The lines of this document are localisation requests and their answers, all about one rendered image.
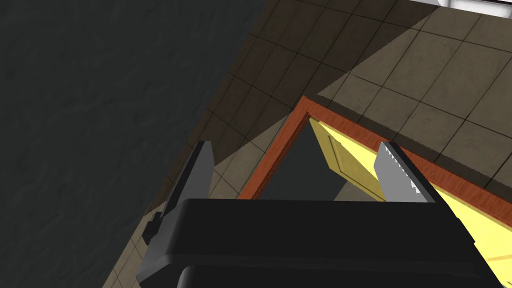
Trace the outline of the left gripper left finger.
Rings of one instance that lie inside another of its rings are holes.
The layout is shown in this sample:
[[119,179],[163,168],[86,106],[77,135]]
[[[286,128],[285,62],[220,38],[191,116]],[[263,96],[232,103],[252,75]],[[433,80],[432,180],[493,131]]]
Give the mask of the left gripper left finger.
[[181,170],[162,211],[164,218],[177,205],[187,199],[206,199],[214,171],[213,149],[210,141],[198,141]]

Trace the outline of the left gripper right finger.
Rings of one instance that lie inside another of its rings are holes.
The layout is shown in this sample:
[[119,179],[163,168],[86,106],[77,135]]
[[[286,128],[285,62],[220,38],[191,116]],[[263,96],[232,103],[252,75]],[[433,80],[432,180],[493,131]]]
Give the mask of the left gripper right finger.
[[380,143],[373,167],[387,202],[436,202],[436,190],[395,142]]

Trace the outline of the yellow door leaf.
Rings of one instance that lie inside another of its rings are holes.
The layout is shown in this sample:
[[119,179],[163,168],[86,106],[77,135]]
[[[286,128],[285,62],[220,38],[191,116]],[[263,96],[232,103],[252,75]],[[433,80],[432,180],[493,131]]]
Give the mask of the yellow door leaf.
[[[377,154],[315,118],[311,118],[309,123],[329,168],[366,193],[371,200],[385,201],[374,169]],[[439,186],[434,188],[469,231],[498,280],[505,288],[512,288],[512,228]]]

